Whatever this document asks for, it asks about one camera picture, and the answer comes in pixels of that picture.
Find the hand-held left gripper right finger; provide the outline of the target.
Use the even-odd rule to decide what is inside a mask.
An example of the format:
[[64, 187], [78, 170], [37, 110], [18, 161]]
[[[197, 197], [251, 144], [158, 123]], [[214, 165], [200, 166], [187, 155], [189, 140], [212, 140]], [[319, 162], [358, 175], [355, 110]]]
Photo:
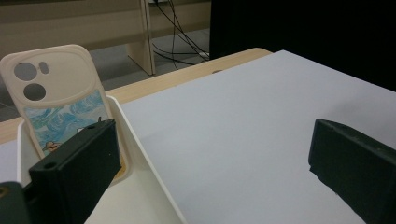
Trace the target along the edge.
[[366, 224], [396, 224], [396, 150], [344, 124], [315, 121], [310, 171]]

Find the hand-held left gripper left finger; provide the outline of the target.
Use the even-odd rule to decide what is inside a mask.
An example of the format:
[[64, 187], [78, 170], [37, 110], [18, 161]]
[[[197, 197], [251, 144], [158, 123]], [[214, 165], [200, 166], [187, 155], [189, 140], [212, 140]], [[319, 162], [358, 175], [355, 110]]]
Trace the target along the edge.
[[35, 224], [84, 224], [120, 168], [116, 121], [84, 128], [29, 169]]

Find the white plastic storage bin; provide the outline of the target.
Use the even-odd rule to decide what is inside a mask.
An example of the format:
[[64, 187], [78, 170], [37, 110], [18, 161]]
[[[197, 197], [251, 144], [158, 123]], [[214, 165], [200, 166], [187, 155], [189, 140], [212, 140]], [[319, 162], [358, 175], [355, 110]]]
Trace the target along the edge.
[[[84, 224], [186, 224], [122, 109], [120, 111], [124, 119], [122, 142], [130, 160], [130, 171], [120, 182], [113, 178]], [[31, 181], [22, 185], [30, 219], [35, 224]]]

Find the beige illustrated phone case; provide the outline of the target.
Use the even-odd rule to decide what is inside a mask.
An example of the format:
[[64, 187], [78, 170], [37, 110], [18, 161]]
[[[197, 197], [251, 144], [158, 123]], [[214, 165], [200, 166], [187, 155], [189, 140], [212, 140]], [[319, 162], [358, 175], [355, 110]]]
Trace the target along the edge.
[[0, 60], [0, 76], [23, 122], [18, 128], [19, 180], [31, 181], [28, 169], [84, 128], [102, 120], [117, 122], [121, 169], [130, 171], [122, 142], [124, 119], [117, 100], [105, 94], [90, 53], [65, 45], [12, 53]]

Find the white table sheet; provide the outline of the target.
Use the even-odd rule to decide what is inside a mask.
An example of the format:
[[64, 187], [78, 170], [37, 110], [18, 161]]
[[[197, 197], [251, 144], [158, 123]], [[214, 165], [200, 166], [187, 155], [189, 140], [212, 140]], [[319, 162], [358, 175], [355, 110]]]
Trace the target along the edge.
[[285, 50], [120, 108], [186, 224], [366, 224], [310, 171], [315, 121], [396, 150], [396, 92]]

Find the light wooden table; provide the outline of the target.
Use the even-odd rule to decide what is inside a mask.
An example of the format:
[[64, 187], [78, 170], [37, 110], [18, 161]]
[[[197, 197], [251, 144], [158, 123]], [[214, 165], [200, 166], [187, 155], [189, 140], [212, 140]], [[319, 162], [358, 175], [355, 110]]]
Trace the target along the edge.
[[164, 75], [150, 77], [146, 80], [107, 91], [106, 94], [115, 97], [119, 103], [124, 104], [270, 54], [271, 51], [260, 48], [243, 50], [209, 62], [186, 67]]

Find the light wooden shelf unit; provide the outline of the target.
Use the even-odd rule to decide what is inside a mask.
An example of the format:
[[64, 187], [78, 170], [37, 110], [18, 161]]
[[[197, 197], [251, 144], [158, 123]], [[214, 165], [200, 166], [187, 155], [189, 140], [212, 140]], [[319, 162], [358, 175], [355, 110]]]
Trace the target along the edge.
[[205, 29], [211, 0], [0, 0], [0, 59], [20, 51], [78, 44], [85, 49], [126, 45], [128, 56], [155, 73], [151, 40], [172, 34], [176, 16], [184, 32]]

